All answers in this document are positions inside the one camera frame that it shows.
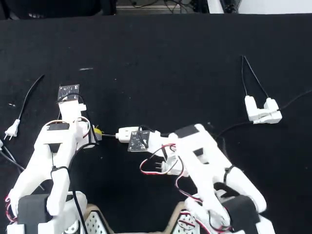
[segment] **circuit board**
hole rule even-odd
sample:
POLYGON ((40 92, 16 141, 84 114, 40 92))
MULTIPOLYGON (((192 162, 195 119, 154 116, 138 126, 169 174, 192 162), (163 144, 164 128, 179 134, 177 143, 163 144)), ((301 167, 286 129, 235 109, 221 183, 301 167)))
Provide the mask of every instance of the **circuit board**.
MULTIPOLYGON (((141 135, 141 139, 148 145, 148 140, 150 138, 150 131, 149 130, 140 131, 140 135, 141 135)), ((138 137, 137 132, 131 132, 128 151, 129 152, 147 151, 146 147, 144 146, 144 144, 141 142, 140 138, 138 137)))
MULTIPOLYGON (((71 93, 79 93, 79 84, 60 86, 58 88, 58 100, 60 100, 63 96, 71 93)), ((78 100, 78 98, 78 95, 69 95, 66 96, 62 101, 78 100)))

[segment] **wire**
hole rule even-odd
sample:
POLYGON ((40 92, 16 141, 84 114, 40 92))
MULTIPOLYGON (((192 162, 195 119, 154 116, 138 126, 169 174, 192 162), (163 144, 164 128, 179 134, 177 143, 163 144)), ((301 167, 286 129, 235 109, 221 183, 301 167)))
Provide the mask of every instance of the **wire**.
POLYGON ((253 122, 251 121, 245 121, 245 122, 242 122, 242 123, 237 123, 237 124, 234 124, 224 130, 222 130, 214 139, 217 140, 219 137, 221 137, 223 134, 225 134, 226 132, 234 129, 234 128, 237 128, 239 126, 244 126, 244 125, 253 125, 253 122))
MULTIPOLYGON (((191 215, 190 212, 180 212, 180 215, 191 215)), ((195 221, 206 231, 207 234, 210 234, 210 231, 208 230, 208 228, 201 222, 199 221, 199 219, 193 217, 195 219, 195 221)))
MULTIPOLYGON (((11 163, 13 163, 14 165, 16 165, 17 168, 18 168, 19 170, 25 171, 25 168, 23 168, 20 164, 18 164, 18 163, 16 162, 14 156, 11 154, 11 152, 9 151, 9 149, 8 149, 6 146, 4 146, 4 145, 3 145, 3 148, 4 148, 4 150, 9 154, 10 158, 12 159, 12 161, 13 161, 14 163, 13 163, 12 161, 10 161, 9 158, 8 158, 2 151, 1 151, 1 152, 2 152, 1 155, 2 155, 2 156, 5 155, 4 158, 7 159, 8 161, 10 161, 11 163)), ((40 187, 43 191, 45 191, 45 188, 44 188, 42 185, 39 185, 39 187, 40 187)))
POLYGON ((1 154, 6 160, 8 160, 8 161, 11 162, 12 164, 14 164, 14 165, 17 166, 18 168, 20 168, 22 171, 25 170, 22 166, 20 166, 18 163, 16 163, 16 162, 13 161, 12 159, 10 159, 7 155, 5 155, 4 152, 0 151, 0 154, 1 154))
POLYGON ((60 111, 58 112, 58 119, 60 119, 60 117, 61 117, 61 113, 60 113, 60 111))
POLYGON ((90 132, 91 123, 90 123, 90 121, 89 121, 86 117, 84 117, 84 116, 80 116, 80 117, 78 117, 77 119, 79 119, 79 118, 84 119, 85 121, 88 122, 88 131, 87 131, 87 133, 86 133, 85 135, 83 135, 83 137, 82 137, 82 138, 85 138, 85 137, 89 134, 89 132, 90 132))
POLYGON ((173 14, 174 13, 174 9, 170 9, 170 7, 168 6, 167 0, 164 0, 164 4, 166 5, 166 7, 168 8, 168 10, 173 14))
POLYGON ((309 94, 312 92, 312 89, 305 91, 304 93, 299 94, 298 96, 294 97, 292 100, 290 100, 287 104, 285 104, 284 106, 282 106, 281 108, 279 108, 277 111, 281 111, 286 109, 288 106, 290 106, 293 102, 297 101, 299 98, 309 94))
POLYGON ((151 5, 154 5, 155 3, 157 3, 159 0, 155 0, 155 1, 152 1, 146 5, 141 5, 141 6, 136 6, 136 3, 134 3, 132 0, 129 0, 129 2, 131 3, 131 5, 134 7, 134 8, 142 8, 142 7, 146 7, 146 6, 151 6, 151 5))
POLYGON ((68 122, 66 122, 66 121, 64 121, 64 120, 61 120, 61 119, 55 119, 55 120, 52 120, 52 121, 47 122, 46 124, 44 124, 44 127, 45 127, 45 126, 48 126, 48 125, 50 125, 50 124, 52 124, 52 123, 68 123, 68 122))
MULTIPOLYGON (((79 93, 69 93, 69 94, 66 94, 66 95, 64 95, 64 96, 62 96, 62 97, 60 97, 60 98, 58 99, 58 103, 63 102, 64 98, 66 98, 66 97, 68 97, 68 96, 71 96, 71 95, 77 95, 78 97, 80 97, 81 101, 82 101, 83 103, 85 103, 84 100, 83 100, 82 95, 79 94, 79 93)), ((91 119, 90 119, 90 116, 89 116, 88 109, 86 110, 86 115, 87 115, 87 118, 89 119, 90 124, 91 124, 91 130, 92 130, 92 134, 93 134, 93 137, 94 137, 94 141, 98 144, 98 139, 97 139, 97 136, 96 136, 96 134, 95 134, 95 132, 94 132, 93 124, 91 123, 91 119)))
POLYGON ((190 222, 187 222, 187 221, 184 221, 184 220, 178 220, 178 222, 185 223, 186 225, 189 225, 191 227, 195 227, 195 225, 193 223, 190 223, 190 222))
POLYGON ((143 131, 143 128, 151 131, 151 132, 154 132, 155 130, 152 130, 151 128, 149 128, 148 126, 146 125, 140 125, 137 129, 137 136, 138 136, 138 139, 140 140, 140 142, 144 145, 144 147, 147 149, 148 148, 148 144, 142 139, 142 136, 141 136, 141 131, 143 131))
POLYGON ((181 173, 178 175, 178 177, 176 178, 175 180, 175 187, 179 190, 180 193, 182 193, 183 195, 185 196, 188 196, 188 197, 191 197, 193 198, 195 201, 198 201, 198 202, 202 202, 202 200, 200 198, 197 198, 197 197, 194 197, 192 195, 190 195, 189 193, 183 191, 182 189, 179 188, 179 185, 178 185, 178 181, 179 179, 183 176, 183 173, 184 173, 184 165, 183 165, 183 162, 180 158, 180 156, 177 156, 179 159, 180 159, 180 162, 181 162, 181 165, 182 165, 182 170, 181 170, 181 173))
POLYGON ((243 56, 242 56, 241 73, 242 73, 242 82, 243 82, 243 86, 244 86, 245 93, 246 93, 246 96, 247 96, 247 95, 248 95, 248 94, 247 94, 247 88, 246 88, 245 79, 244 79, 244 57, 243 57, 243 56))
POLYGON ((113 134, 102 134, 103 137, 114 137, 116 138, 116 135, 113 134))
POLYGON ((73 155, 73 157, 72 157, 71 162, 69 163, 69 166, 68 166, 69 169, 72 167, 73 160, 74 160, 74 158, 76 157, 76 155, 77 155, 81 150, 83 150, 85 147, 87 147, 87 146, 89 146, 89 145, 98 145, 98 144, 97 144, 97 143, 92 143, 92 142, 90 142, 90 143, 87 143, 87 144, 82 145, 78 150, 76 150, 76 152, 74 153, 74 155, 73 155))
POLYGON ((21 116, 22 116, 22 114, 23 114, 23 112, 24 112, 24 109, 25 109, 25 106, 26 106, 26 104, 27 104, 28 97, 29 97, 31 91, 33 90, 33 88, 35 87, 35 85, 36 85, 42 78, 44 78, 44 76, 45 76, 45 75, 41 75, 41 76, 33 83, 33 85, 30 87, 30 89, 28 90, 28 92, 27 92, 27 94, 26 94, 26 96, 25 96, 25 98, 24 98, 24 103, 23 103, 23 105, 22 105, 22 107, 21 107, 21 110, 20 110, 18 119, 21 118, 21 116))
POLYGON ((210 211, 208 211, 208 215, 209 215, 209 225, 210 225, 216 232, 223 233, 223 232, 226 232, 226 231, 228 231, 229 229, 232 228, 231 226, 228 226, 228 227, 221 226, 220 228, 215 228, 215 227, 211 224, 211 214, 210 214, 210 211))
MULTIPOLYGON (((51 175, 52 175, 52 172, 55 172, 55 171, 60 170, 60 169, 66 169, 66 170, 67 170, 68 177, 69 177, 69 181, 71 181, 71 180, 70 180, 70 175, 69 175, 69 174, 70 174, 70 173, 69 173, 69 169, 68 169, 67 167, 64 167, 64 166, 59 167, 59 168, 53 168, 52 171, 51 171, 51 175)), ((70 183, 70 186, 71 186, 71 188, 72 188, 74 202, 75 202, 75 205, 76 205, 77 210, 78 210, 78 214, 79 214, 79 217, 80 217, 80 220, 81 220, 83 229, 84 229, 84 233, 85 233, 85 234, 88 234, 87 227, 86 227, 86 224, 85 224, 84 219, 83 219, 83 214, 82 214, 82 211, 81 211, 81 208, 80 208, 78 199, 77 199, 76 190, 74 189, 74 186, 73 186, 73 183, 72 183, 72 182, 70 183)))
MULTIPOLYGON (((87 144, 82 145, 82 146, 74 153, 74 155, 73 155, 73 157, 72 157, 72 160, 71 160, 71 162, 70 162, 68 168, 67 168, 67 167, 64 167, 64 166, 59 167, 59 168, 54 167, 54 168, 52 169, 52 171, 51 171, 51 174, 52 174, 52 172, 54 172, 54 171, 57 171, 57 170, 60 170, 60 169, 66 169, 66 170, 67 170, 67 173, 68 173, 69 181, 71 181, 71 180, 70 180, 70 168, 71 168, 71 166, 72 166, 72 164, 73 164, 74 158, 77 156, 77 154, 78 154, 81 150, 83 150, 85 147, 87 147, 87 146, 89 146, 89 145, 98 145, 98 144, 97 144, 97 143, 87 143, 87 144)), ((81 222, 82 222, 82 226, 83 226, 84 232, 85 232, 85 234, 88 234, 87 227, 86 227, 86 224, 85 224, 84 219, 83 219, 83 214, 82 214, 82 212, 81 212, 81 208, 80 208, 79 203, 78 203, 78 199, 77 199, 77 195, 76 195, 76 190, 75 190, 75 188, 74 188, 72 182, 70 183, 70 186, 71 186, 72 191, 73 191, 73 198, 74 198, 75 205, 76 205, 77 210, 78 210, 78 213, 79 213, 79 217, 80 217, 81 222)))
POLYGON ((150 156, 149 158, 147 158, 147 159, 145 159, 145 160, 143 160, 143 161, 141 162, 140 167, 139 167, 139 168, 140 168, 140 171, 141 171, 143 174, 146 174, 146 175, 166 175, 166 174, 167 174, 169 171, 171 171, 172 168, 177 164, 178 160, 175 161, 175 163, 173 164, 173 166, 172 166, 171 168, 169 168, 169 169, 168 169, 167 171, 165 171, 165 172, 147 172, 147 171, 142 170, 142 167, 143 167, 143 165, 144 165, 148 160, 150 160, 151 158, 153 158, 159 150, 161 150, 161 149, 163 149, 163 148, 165 148, 165 147, 174 146, 174 145, 175 145, 175 144, 166 144, 166 145, 163 145, 162 147, 160 147, 158 150, 156 150, 156 151, 152 154, 152 156, 150 156))
MULTIPOLYGON (((4 146, 4 145, 3 145, 3 148, 4 148, 4 150, 8 153, 8 155, 10 156, 10 158, 11 158, 13 161, 16 162, 14 156, 11 154, 11 152, 9 151, 9 149, 8 149, 6 146, 4 146)), ((18 167, 19 174, 21 174, 21 172, 24 171, 24 170, 25 170, 25 168, 21 169, 21 168, 18 167)))
POLYGON ((246 60, 246 62, 247 62, 247 64, 248 64, 248 67, 249 67, 249 69, 251 70, 251 72, 253 73, 253 76, 254 76, 254 78, 256 79, 257 83, 259 84, 259 86, 260 86, 262 92, 263 92, 263 93, 265 94, 265 96, 267 96, 267 98, 268 98, 268 97, 269 97, 268 93, 264 90, 263 86, 261 85, 261 83, 260 83, 258 77, 256 76, 256 74, 254 73, 252 67, 250 66, 250 63, 249 63, 248 59, 247 59, 246 56, 244 56, 244 55, 243 55, 243 58, 246 60))

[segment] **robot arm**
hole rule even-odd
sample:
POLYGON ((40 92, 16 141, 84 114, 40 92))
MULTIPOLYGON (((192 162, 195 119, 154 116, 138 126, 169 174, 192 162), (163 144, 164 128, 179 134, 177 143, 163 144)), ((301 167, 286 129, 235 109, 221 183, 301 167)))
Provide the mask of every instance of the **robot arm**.
MULTIPOLYGON (((89 142, 95 142, 95 139, 92 134, 88 136, 91 124, 81 116, 85 105, 79 104, 78 97, 60 102, 59 108, 63 120, 53 120, 42 127, 34 145, 33 155, 7 197, 13 215, 18 217, 17 223, 8 225, 8 234, 24 234, 26 229, 27 233, 34 231, 38 234, 60 234, 79 220, 74 200, 66 201, 67 197, 72 195, 68 192, 70 180, 67 170, 52 169, 68 168, 76 150, 89 142), (32 199, 33 191, 48 179, 53 180, 51 193, 42 198, 42 202, 41 197, 32 199), (34 202, 34 205, 24 206, 26 199, 34 202), (32 210, 32 207, 36 206, 39 207, 38 210, 32 210), (31 212, 42 214, 44 219, 32 214, 29 214, 29 217, 25 215, 31 212), (29 223, 23 221, 25 216, 29 223)), ((87 206, 85 195, 77 192, 77 199, 84 212, 87 206)))
MULTIPOLYGON (((266 210, 266 201, 263 195, 239 168, 231 164, 218 148, 216 141, 202 125, 197 124, 177 130, 165 140, 157 132, 150 134, 149 148, 147 149, 149 152, 153 152, 155 149, 168 143, 175 144, 175 153, 168 155, 169 157, 180 159, 186 169, 186 175, 189 175, 194 182, 197 187, 197 195, 202 200, 202 205, 199 205, 192 197, 189 197, 186 199, 186 208, 212 234, 217 234, 218 232, 211 224, 214 224, 214 227, 232 226, 235 233, 239 234, 274 234, 271 222, 259 215, 259 213, 266 210), (231 206, 231 203, 238 204, 241 202, 239 200, 242 200, 242 207, 252 208, 251 212, 254 216, 256 215, 254 231, 257 232, 240 230, 240 227, 235 225, 239 217, 233 218, 231 215, 233 211, 228 211, 224 207, 224 203, 216 196, 214 184, 217 182, 224 183, 240 194, 240 197, 237 199, 227 201, 229 206, 231 206)), ((159 151, 157 155, 164 156, 162 151, 159 151)), ((172 162, 175 162, 175 160, 170 160, 170 158, 167 159, 167 162, 163 162, 162 172, 170 168, 173 165, 172 162)), ((176 175, 181 173, 181 163, 173 167, 176 175)))

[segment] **black background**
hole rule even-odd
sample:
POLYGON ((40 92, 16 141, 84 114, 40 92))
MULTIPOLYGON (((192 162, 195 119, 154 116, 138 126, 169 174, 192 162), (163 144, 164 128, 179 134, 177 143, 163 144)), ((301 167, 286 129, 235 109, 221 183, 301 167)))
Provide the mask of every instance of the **black background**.
MULTIPOLYGON (((46 74, 18 137, 7 143, 23 165, 42 125, 58 116, 60 84, 80 84, 93 123, 108 134, 123 126, 169 132, 194 123, 216 134, 247 120, 242 54, 280 106, 312 88, 311 21, 312 15, 186 15, 0 22, 0 133, 16 119, 34 80, 46 74), (93 69, 80 71, 87 67, 93 69)), ((262 106, 265 97, 248 70, 246 79, 262 106)), ((279 124, 225 135, 232 163, 264 195, 264 216, 277 234, 311 228, 311 100, 306 96, 283 111, 279 124)), ((72 181, 115 232, 162 231, 184 199, 173 176, 139 172, 145 157, 105 139, 75 159, 72 181)), ((0 158, 1 197, 16 179, 16 168, 0 158)), ((4 230, 4 212, 0 223, 4 230)))

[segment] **white connector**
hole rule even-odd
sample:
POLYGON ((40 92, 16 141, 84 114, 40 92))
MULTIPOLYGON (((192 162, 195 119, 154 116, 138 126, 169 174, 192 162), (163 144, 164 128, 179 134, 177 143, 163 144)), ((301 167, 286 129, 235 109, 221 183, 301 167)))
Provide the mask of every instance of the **white connector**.
POLYGON ((258 123, 278 123, 282 119, 282 114, 278 110, 275 99, 267 98, 264 109, 258 109, 252 96, 245 96, 245 105, 249 121, 258 123))
POLYGON ((118 139, 121 143, 129 143, 131 138, 131 132, 136 132, 137 130, 138 126, 119 128, 118 133, 116 133, 116 139, 118 139))
POLYGON ((20 124, 20 120, 16 119, 14 121, 14 123, 12 124, 11 127, 9 127, 4 133, 5 133, 5 137, 4 140, 6 139, 7 136, 10 137, 9 140, 11 140, 12 137, 17 137, 18 135, 18 129, 19 129, 19 124, 20 124))

